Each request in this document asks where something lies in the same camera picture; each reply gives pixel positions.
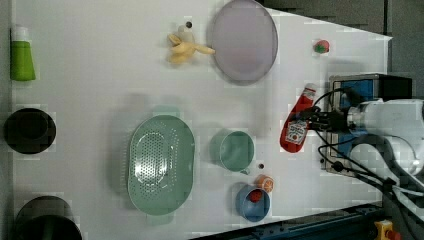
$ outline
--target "green colander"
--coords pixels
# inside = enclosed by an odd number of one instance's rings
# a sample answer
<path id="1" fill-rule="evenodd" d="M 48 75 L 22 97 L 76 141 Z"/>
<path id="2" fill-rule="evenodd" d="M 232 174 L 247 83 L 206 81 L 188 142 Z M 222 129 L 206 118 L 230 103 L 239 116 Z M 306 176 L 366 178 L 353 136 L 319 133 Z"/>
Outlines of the green colander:
<path id="1" fill-rule="evenodd" d="M 153 117 L 141 124 L 130 144 L 128 192 L 150 215 L 175 211 L 193 186 L 194 137 L 179 118 Z"/>

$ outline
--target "black container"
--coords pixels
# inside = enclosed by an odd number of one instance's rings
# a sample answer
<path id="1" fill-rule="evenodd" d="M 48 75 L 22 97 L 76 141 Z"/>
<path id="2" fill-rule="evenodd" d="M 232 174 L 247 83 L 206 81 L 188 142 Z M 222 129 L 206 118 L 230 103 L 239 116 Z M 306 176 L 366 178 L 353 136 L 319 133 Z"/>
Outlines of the black container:
<path id="1" fill-rule="evenodd" d="M 71 208 L 63 199 L 43 196 L 29 201 L 16 217 L 14 240 L 82 240 Z"/>
<path id="2" fill-rule="evenodd" d="M 56 137 L 56 125 L 45 112 L 24 108 L 13 113 L 5 122 L 4 138 L 15 151 L 36 154 L 52 145 Z"/>

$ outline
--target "red ketchup bottle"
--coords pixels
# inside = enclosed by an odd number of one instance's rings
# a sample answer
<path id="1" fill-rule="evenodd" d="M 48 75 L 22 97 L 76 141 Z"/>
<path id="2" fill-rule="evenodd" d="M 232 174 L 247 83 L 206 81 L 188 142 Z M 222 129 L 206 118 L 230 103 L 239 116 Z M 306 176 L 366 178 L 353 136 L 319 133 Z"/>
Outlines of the red ketchup bottle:
<path id="1" fill-rule="evenodd" d="M 312 107 L 314 102 L 317 86 L 313 83 L 306 84 L 305 89 L 297 100 L 286 122 L 280 136 L 280 145 L 287 152 L 299 152 L 305 142 L 306 134 L 308 133 L 308 122 L 304 120 L 292 120 L 296 113 Z"/>

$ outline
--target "white table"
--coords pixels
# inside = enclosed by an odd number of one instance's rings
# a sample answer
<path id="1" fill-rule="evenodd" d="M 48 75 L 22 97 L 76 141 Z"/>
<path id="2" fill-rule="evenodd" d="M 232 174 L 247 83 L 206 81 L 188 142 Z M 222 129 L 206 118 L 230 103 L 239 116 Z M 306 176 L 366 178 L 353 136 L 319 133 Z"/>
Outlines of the white table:
<path id="1" fill-rule="evenodd" d="M 30 28 L 38 79 L 14 82 L 13 109 L 35 106 L 53 116 L 55 144 L 28 157 L 14 153 L 15 213 L 40 195 L 68 201 L 85 240 L 184 239 L 378 201 L 374 188 L 320 169 L 318 137 L 289 154 L 279 135 L 308 82 L 324 92 L 333 74 L 386 73 L 389 38 L 269 10 L 279 53 L 256 84 L 236 86 L 210 56 L 166 62 L 167 34 L 187 20 L 199 43 L 224 1 L 14 1 L 13 20 Z M 316 55 L 317 39 L 331 44 Z M 129 138 L 158 105 L 178 107 L 196 140 L 194 185 L 174 213 L 136 210 L 125 174 Z M 249 176 L 214 165 L 208 143 L 221 128 L 250 133 L 256 154 Z M 256 166 L 264 163 L 265 168 Z M 234 197 L 259 173 L 275 179 L 272 209 L 261 222 L 237 215 Z"/>

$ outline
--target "green cup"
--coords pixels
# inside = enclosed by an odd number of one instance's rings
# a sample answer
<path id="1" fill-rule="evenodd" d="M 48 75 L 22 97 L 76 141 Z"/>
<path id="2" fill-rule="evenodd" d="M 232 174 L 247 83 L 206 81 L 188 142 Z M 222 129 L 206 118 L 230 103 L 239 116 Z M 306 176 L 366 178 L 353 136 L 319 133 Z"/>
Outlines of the green cup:
<path id="1" fill-rule="evenodd" d="M 10 78 L 16 81 L 35 79 L 29 42 L 13 41 L 11 44 Z"/>
<path id="2" fill-rule="evenodd" d="M 249 174 L 255 147 L 252 138 L 242 131 L 223 129 L 211 141 L 210 153 L 216 163 L 232 172 Z"/>

